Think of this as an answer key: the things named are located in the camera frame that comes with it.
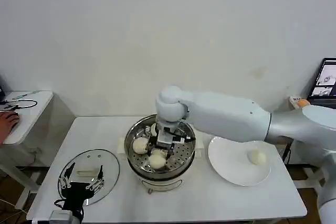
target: table leg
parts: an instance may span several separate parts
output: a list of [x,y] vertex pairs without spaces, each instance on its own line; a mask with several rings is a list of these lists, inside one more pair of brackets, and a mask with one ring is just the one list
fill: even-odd
[[311,168],[304,168],[303,170],[308,178],[303,180],[293,180],[296,188],[314,188],[315,192],[319,194],[322,190],[320,180],[324,178],[322,169],[317,170],[315,173]]
[[[40,176],[40,172],[33,173],[31,176],[31,179],[36,181],[38,177]],[[26,201],[30,194],[36,194],[37,191],[31,191],[28,188],[25,188],[23,192],[21,193],[21,196],[16,202],[15,209],[23,209],[25,207]]]
[[6,155],[3,149],[0,148],[0,169],[7,173],[10,177],[18,181],[29,190],[37,191],[38,185],[22,171],[15,167],[13,160]]

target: metal pot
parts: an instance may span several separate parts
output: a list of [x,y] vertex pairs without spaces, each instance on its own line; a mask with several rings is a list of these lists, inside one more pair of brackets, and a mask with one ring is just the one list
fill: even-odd
[[[160,170],[152,169],[149,166],[148,154],[135,153],[132,145],[138,137],[150,137],[150,128],[155,119],[156,114],[149,115],[133,125],[125,137],[124,149],[131,168],[139,176],[152,181],[170,180],[182,175],[191,166],[195,156],[195,141],[175,144],[174,154],[166,160],[165,167]],[[186,123],[181,122],[175,132],[195,137],[193,129]]]

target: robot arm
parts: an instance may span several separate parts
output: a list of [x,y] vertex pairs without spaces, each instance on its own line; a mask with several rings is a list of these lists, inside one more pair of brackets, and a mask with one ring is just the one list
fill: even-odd
[[104,186],[102,165],[97,178],[93,178],[91,183],[72,181],[71,174],[74,166],[75,163],[59,177],[63,199],[56,200],[54,205],[62,210],[54,210],[51,213],[50,224],[81,224],[84,218],[84,201],[92,198]]
[[213,92],[189,92],[169,86],[156,98],[158,144],[171,143],[179,121],[197,130],[236,142],[278,143],[282,137],[336,150],[336,111],[309,105],[298,110],[272,114],[252,100]]

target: small white desk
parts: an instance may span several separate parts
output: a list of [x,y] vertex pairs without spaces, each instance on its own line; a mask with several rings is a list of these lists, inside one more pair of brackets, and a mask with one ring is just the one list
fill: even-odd
[[[12,92],[7,94],[4,100],[12,101],[12,98],[18,95],[27,94],[29,92]],[[20,116],[19,123],[14,127],[10,135],[6,138],[3,144],[18,145],[23,142],[29,131],[32,129],[48,103],[51,101],[53,93],[50,91],[40,91],[35,94],[27,95],[20,100],[35,100],[37,105],[32,108],[16,110]],[[19,106],[29,106],[32,102],[18,102]],[[15,163],[6,155],[4,150],[0,148],[0,169],[7,173],[10,177],[22,184],[26,190],[19,199],[16,207],[21,208],[28,197],[29,191],[37,191],[38,185],[33,179],[27,177],[23,172],[15,167]]]

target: white table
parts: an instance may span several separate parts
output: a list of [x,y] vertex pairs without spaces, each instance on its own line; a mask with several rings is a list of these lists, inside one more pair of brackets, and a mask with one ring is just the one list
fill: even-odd
[[[12,92],[6,95],[4,100],[12,101],[12,98],[18,95],[27,94],[29,92]],[[19,145],[23,142],[29,131],[32,129],[44,109],[51,101],[53,93],[50,91],[40,91],[35,94],[27,95],[20,100],[35,100],[37,105],[32,108],[16,110],[20,116],[19,123],[14,127],[13,131],[6,138],[3,144],[5,145]],[[19,106],[29,106],[32,102],[18,102]],[[34,179],[37,179],[38,174],[34,174],[32,178],[27,177],[23,172],[15,167],[13,160],[7,156],[6,152],[0,148],[0,169],[7,173],[10,177],[18,181],[25,187],[22,196],[18,200],[16,208],[22,208],[30,191],[37,191],[38,185]]]
[[[152,193],[140,184],[126,159],[117,155],[118,139],[140,119],[138,116],[76,118],[41,185],[28,220],[48,220],[58,209],[58,176],[77,154],[95,148],[114,153],[120,176],[103,200],[84,208],[84,222],[185,222],[231,221],[302,217],[307,210],[276,148],[269,145],[271,173],[254,187],[242,187],[222,179],[203,158],[194,160],[190,177],[179,188]],[[207,148],[210,141],[203,135]]]

